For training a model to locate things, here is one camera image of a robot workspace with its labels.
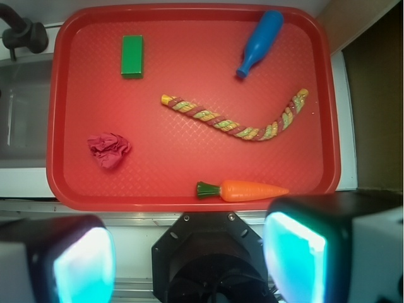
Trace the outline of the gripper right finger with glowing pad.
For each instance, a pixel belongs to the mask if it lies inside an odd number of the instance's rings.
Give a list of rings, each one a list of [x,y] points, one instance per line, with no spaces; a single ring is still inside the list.
[[[263,254],[285,302],[402,302],[403,195],[277,198],[264,221]]]

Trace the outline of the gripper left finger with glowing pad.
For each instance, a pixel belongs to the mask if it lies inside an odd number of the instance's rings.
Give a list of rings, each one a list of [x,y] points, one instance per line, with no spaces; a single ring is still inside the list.
[[[110,302],[112,234],[95,215],[1,222],[1,302]]]

